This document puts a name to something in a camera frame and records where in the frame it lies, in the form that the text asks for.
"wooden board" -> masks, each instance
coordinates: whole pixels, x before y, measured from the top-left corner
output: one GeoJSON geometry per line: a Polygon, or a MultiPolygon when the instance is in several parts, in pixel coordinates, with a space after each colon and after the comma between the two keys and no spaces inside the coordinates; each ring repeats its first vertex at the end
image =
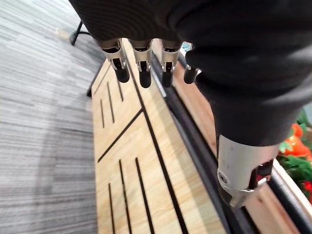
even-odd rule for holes
{"type": "Polygon", "coordinates": [[[98,233],[222,234],[225,230],[154,82],[117,82],[105,62],[92,87],[98,233]]]}

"chair leg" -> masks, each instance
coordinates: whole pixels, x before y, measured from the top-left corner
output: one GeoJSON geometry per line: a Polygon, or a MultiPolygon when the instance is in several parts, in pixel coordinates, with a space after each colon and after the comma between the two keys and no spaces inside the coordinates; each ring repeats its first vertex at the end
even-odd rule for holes
{"type": "Polygon", "coordinates": [[[82,21],[80,21],[77,30],[73,31],[72,34],[69,37],[69,40],[70,40],[70,43],[71,43],[72,46],[75,46],[75,43],[76,43],[76,40],[77,40],[77,37],[78,37],[79,34],[90,35],[88,32],[80,31],[81,27],[82,27],[82,21]]]}

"black rubber edge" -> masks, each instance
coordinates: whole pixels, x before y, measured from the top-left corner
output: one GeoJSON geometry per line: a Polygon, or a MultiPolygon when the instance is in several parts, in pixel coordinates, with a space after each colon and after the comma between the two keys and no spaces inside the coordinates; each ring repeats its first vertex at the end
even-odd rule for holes
{"type": "Polygon", "coordinates": [[[103,59],[103,62],[101,63],[100,67],[98,68],[98,70],[97,70],[96,74],[94,75],[93,80],[91,81],[91,84],[89,85],[89,88],[87,90],[86,94],[90,98],[92,97],[92,92],[91,92],[92,85],[93,85],[94,81],[96,80],[96,78],[98,77],[98,74],[99,74],[99,72],[100,72],[100,70],[102,68],[102,65],[105,62],[105,60],[106,60],[106,57],[103,59]]]}
{"type": "Polygon", "coordinates": [[[284,182],[280,181],[277,176],[272,175],[269,181],[269,186],[296,225],[299,232],[312,234],[312,223],[310,223],[301,207],[297,204],[297,201],[293,197],[289,188],[287,188],[286,185],[283,186],[283,183],[284,182]]]}
{"type": "MultiPolygon", "coordinates": [[[[161,74],[161,67],[154,54],[152,54],[152,67],[155,73],[161,74]]],[[[203,184],[214,204],[218,216],[227,233],[231,234],[257,234],[259,233],[245,208],[232,210],[227,206],[218,193],[217,160],[199,131],[184,103],[173,87],[164,88],[168,108],[172,111],[181,129],[183,141],[188,148],[193,163],[203,181],[203,184]]]]}

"black fabric sleeve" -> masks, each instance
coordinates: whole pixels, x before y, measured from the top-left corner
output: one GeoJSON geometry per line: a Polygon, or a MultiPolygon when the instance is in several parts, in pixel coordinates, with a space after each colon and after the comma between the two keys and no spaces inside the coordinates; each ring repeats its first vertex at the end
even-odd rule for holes
{"type": "Polygon", "coordinates": [[[185,0],[158,20],[193,43],[186,60],[203,71],[217,134],[255,146],[286,138],[312,101],[312,1],[185,0]]]}

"red flower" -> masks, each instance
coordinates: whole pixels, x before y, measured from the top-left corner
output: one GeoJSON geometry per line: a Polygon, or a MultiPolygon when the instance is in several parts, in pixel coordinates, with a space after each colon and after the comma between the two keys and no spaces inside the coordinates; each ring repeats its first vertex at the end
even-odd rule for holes
{"type": "Polygon", "coordinates": [[[303,181],[304,189],[312,193],[312,183],[310,181],[303,181]]]}

